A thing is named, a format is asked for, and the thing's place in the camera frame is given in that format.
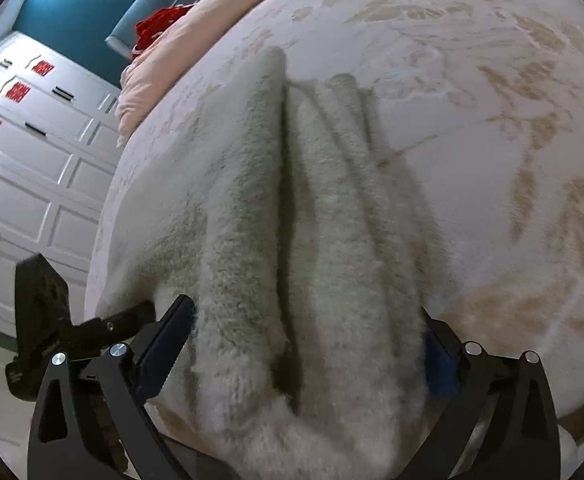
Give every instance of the white bed sheet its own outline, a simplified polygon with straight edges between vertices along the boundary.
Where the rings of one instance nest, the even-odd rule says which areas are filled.
[[[266,0],[163,98],[125,149],[86,292],[95,314],[121,198],[198,100],[263,46],[290,78],[352,73],[424,304],[462,338],[533,348],[559,415],[584,403],[584,2]]]

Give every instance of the towel fold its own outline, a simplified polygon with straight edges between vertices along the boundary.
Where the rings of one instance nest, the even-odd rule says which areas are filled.
[[[246,479],[387,478],[418,445],[423,326],[364,104],[264,49],[118,212],[97,314],[194,298],[161,405]]]

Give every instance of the white wardrobe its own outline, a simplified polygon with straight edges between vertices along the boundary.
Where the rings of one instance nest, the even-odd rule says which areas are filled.
[[[120,90],[15,32],[0,42],[0,332],[15,335],[14,268],[41,253],[69,285],[74,322],[121,154]]]

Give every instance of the blue gripper pad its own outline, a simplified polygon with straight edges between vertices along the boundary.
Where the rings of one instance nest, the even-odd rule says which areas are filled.
[[[429,329],[425,332],[425,378],[434,396],[452,397],[458,393],[458,358],[448,354]]]

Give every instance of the teal wall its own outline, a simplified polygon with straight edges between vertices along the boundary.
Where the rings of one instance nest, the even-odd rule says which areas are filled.
[[[25,0],[15,30],[119,85],[128,60],[105,44],[134,0]]]

